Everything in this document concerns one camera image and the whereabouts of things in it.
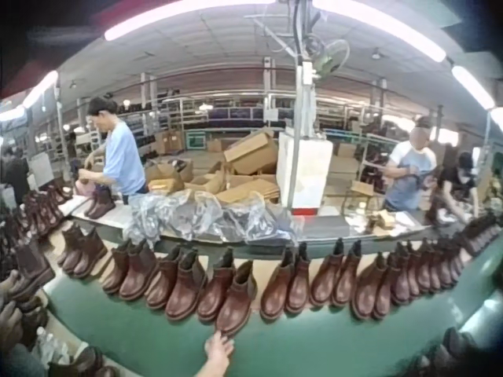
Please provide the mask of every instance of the fluorescent light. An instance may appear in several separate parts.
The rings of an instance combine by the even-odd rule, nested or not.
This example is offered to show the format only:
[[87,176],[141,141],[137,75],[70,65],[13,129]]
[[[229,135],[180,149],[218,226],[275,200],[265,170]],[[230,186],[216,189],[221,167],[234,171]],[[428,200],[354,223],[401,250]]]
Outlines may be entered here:
[[31,90],[31,92],[24,98],[23,106],[25,108],[30,108],[33,104],[42,96],[46,90],[50,88],[57,80],[57,72],[51,71],[46,77],[42,79],[39,84]]
[[0,113],[0,122],[8,122],[10,120],[21,118],[24,115],[24,107],[17,106],[12,110]]
[[133,30],[139,29],[140,27],[153,24],[154,22],[168,17],[192,12],[193,10],[202,10],[228,5],[266,5],[272,4],[275,1],[276,0],[181,0],[140,13],[129,20],[125,20],[124,22],[111,27],[105,32],[105,39],[107,41],[113,41],[114,39],[122,37]]
[[386,31],[409,43],[412,47],[420,50],[438,63],[446,58],[446,52],[431,39],[426,38],[410,26],[371,6],[353,0],[313,0],[313,6],[340,14],[341,16],[353,18],[364,24]]
[[492,109],[496,104],[493,98],[486,92],[480,82],[468,72],[465,67],[455,65],[452,69],[454,78],[480,103],[486,110]]

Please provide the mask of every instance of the person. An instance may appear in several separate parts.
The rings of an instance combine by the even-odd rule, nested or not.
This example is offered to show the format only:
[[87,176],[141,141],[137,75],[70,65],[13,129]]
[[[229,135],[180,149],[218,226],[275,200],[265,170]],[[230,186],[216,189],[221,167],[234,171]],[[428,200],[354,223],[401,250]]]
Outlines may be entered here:
[[[133,133],[117,116],[117,108],[115,101],[101,97],[90,101],[87,114],[100,132],[108,132],[108,137],[100,148],[86,158],[85,169],[79,170],[79,179],[108,186],[116,185],[123,194],[123,202],[128,204],[129,196],[145,194],[148,189]],[[94,165],[94,159],[104,154],[103,172],[88,170]]]
[[439,207],[445,207],[455,215],[461,224],[468,224],[464,211],[457,202],[470,199],[473,215],[479,216],[479,196],[475,178],[472,174],[473,158],[470,152],[462,152],[455,167],[446,167],[440,173],[434,200],[440,200]]
[[15,155],[10,147],[4,148],[2,154],[2,183],[13,187],[16,205],[20,206],[24,196],[30,191],[28,163],[26,159],[20,159]]
[[431,126],[428,117],[417,120],[409,141],[395,146],[384,168],[384,176],[393,179],[384,197],[384,209],[390,212],[416,210],[421,190],[433,186],[437,167],[435,153],[428,148]]

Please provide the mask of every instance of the blue shirt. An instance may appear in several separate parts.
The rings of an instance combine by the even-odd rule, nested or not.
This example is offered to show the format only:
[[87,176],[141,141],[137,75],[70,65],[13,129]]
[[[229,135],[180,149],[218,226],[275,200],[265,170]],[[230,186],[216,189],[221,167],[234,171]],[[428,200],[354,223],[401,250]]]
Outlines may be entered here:
[[116,181],[123,195],[135,194],[145,185],[145,172],[133,133],[121,122],[107,137],[103,175]]
[[[399,143],[390,154],[390,161],[398,167],[416,167],[420,177],[425,177],[437,166],[435,153],[430,148],[417,151],[409,141]],[[386,192],[386,201],[397,210],[416,210],[421,199],[422,182],[415,177],[402,177],[393,180]]]

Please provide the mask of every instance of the cardboard box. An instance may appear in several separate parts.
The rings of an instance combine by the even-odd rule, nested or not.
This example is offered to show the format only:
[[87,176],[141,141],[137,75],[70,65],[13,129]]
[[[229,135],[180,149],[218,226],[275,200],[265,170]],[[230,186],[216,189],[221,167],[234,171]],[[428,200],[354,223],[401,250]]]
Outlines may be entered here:
[[274,132],[264,127],[232,144],[224,156],[238,174],[249,175],[267,170],[277,164],[277,145]]

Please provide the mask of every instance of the brown leather boot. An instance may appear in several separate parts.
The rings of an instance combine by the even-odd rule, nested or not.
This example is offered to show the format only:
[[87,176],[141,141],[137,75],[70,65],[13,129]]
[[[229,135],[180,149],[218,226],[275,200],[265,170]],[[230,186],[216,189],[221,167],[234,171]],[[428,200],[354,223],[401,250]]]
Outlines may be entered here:
[[264,320],[277,320],[283,313],[293,269],[293,254],[286,248],[260,299],[260,316]]
[[38,289],[54,278],[54,271],[39,251],[35,239],[22,247],[17,247],[16,258],[21,277],[9,290],[9,295],[15,301],[27,301]]
[[390,253],[387,257],[387,270],[380,283],[376,295],[376,305],[372,311],[372,316],[376,320],[383,320],[391,308],[391,286],[393,286],[402,271],[398,267],[398,254]]
[[362,242],[356,241],[344,261],[342,273],[337,280],[335,289],[332,292],[332,305],[342,308],[350,300],[356,288],[356,272],[362,260]]
[[139,299],[159,271],[156,255],[150,250],[146,240],[132,247],[129,252],[129,269],[126,279],[119,289],[119,297],[124,301]]
[[336,285],[337,273],[343,262],[344,243],[341,238],[336,242],[333,252],[326,256],[320,266],[318,274],[314,277],[310,290],[310,301],[313,306],[323,306],[332,294]]
[[302,312],[309,300],[309,264],[307,245],[302,242],[296,255],[295,272],[286,296],[285,310],[290,314]]
[[134,247],[131,240],[121,243],[118,247],[112,249],[112,258],[114,261],[113,270],[105,278],[103,291],[107,295],[114,295],[120,289],[124,279],[126,279],[127,270],[129,269],[129,254],[128,251]]
[[397,267],[400,273],[396,281],[391,285],[391,301],[396,306],[408,305],[410,302],[410,286],[407,267],[409,266],[409,252],[401,243],[395,248]]
[[252,312],[252,302],[257,295],[257,282],[253,277],[253,261],[239,266],[233,283],[227,291],[215,322],[215,330],[224,336],[233,336],[248,322]]
[[96,228],[92,228],[87,236],[84,236],[82,245],[82,257],[73,270],[77,279],[85,279],[91,274],[94,266],[107,254],[107,248],[97,234]]
[[199,262],[197,251],[190,251],[178,264],[176,284],[164,310],[167,318],[183,320],[194,313],[206,283],[206,271]]
[[374,263],[367,267],[358,278],[356,291],[351,300],[351,311],[359,320],[367,320],[372,315],[377,292],[386,270],[386,259],[380,252]]
[[97,218],[105,215],[107,212],[113,210],[115,207],[116,204],[112,200],[112,193],[110,192],[110,188],[107,187],[100,189],[97,192],[96,206],[87,215],[87,217],[96,220]]
[[182,256],[180,247],[176,246],[170,251],[170,254],[158,261],[160,278],[147,297],[147,306],[150,309],[161,309],[166,306],[176,284],[178,263],[182,260]]
[[213,265],[213,277],[204,289],[197,306],[197,316],[203,323],[213,322],[226,300],[227,290],[233,283],[234,273],[233,249],[228,248],[222,258]]

